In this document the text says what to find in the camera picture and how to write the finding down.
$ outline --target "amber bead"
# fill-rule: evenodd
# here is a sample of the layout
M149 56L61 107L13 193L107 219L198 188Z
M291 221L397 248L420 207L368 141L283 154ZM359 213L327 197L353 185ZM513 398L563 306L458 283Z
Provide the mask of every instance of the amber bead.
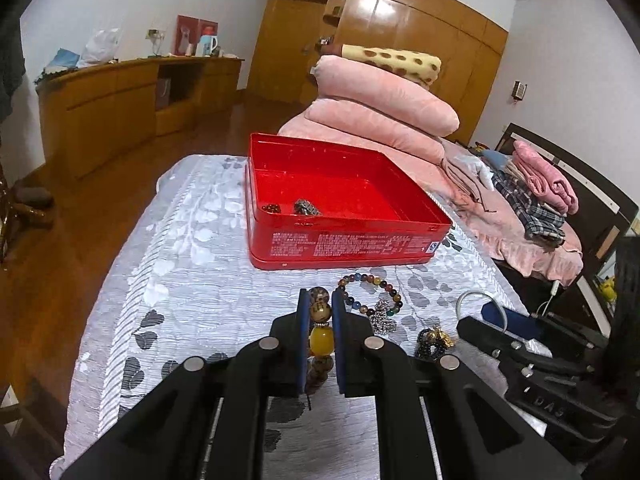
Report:
M318 301L311 304L311 319L316 323L326 323L331 317L331 307Z
M330 326L316 326L309 336L309 347L316 357L334 351L334 330Z

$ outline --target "metal screw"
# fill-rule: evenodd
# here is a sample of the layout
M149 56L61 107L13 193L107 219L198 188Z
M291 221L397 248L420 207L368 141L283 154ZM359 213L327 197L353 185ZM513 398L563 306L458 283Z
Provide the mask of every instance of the metal screw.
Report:
M258 346L263 350L273 350L273 349L276 349L279 344L280 342L276 338L272 336L267 336L260 339Z
M377 335L371 335L364 340L364 346L370 350L380 350L385 345L385 340Z
M460 360L455 355L443 355L440 358L440 366L445 370L455 370L460 366Z
M204 359L202 357L189 357L183 364L184 369L188 372L197 372L198 370L202 370L204 366Z

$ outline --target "bead bracelet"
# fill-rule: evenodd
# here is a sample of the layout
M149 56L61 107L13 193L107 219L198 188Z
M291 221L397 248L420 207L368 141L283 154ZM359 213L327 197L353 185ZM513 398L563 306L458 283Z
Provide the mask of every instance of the bead bracelet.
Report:
M383 280L378 276L374 276L373 274L360 274L359 272L356 272L355 274L349 274L348 276L343 276L342 279L338 282L338 288L342 291L344 303L349 305L353 310L357 310L361 314L366 314L369 317L373 316L376 313L373 308L369 308L367 305L361 304L359 301L356 301L347 293L347 284L351 282L368 282L373 283L380 288L383 288L389 293L389 296L391 296L391 299L394 302L394 305L386 311L386 316L392 317L400 312L400 309L402 308L402 296L398 294L398 291L394 289L394 286L391 285L391 283L387 283L386 280Z

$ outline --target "wooden dresser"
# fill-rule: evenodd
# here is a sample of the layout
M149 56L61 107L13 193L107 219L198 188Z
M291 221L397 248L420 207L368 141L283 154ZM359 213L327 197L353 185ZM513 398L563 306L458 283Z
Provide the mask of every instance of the wooden dresser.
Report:
M81 178L156 135L191 130L229 108L242 60L157 57L85 68L37 87L47 166ZM171 80L156 110L158 80Z

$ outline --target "pink pillow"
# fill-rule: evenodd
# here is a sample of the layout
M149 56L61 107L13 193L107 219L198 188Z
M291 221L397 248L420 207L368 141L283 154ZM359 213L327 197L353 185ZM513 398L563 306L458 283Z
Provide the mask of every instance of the pink pillow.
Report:
M437 166L444 158L440 139L430 137L355 101L318 98L305 110L304 115L315 123L375 140Z
M344 97L381 111L436 137L455 132L455 110L428 90L377 67L322 56L313 72L320 95Z

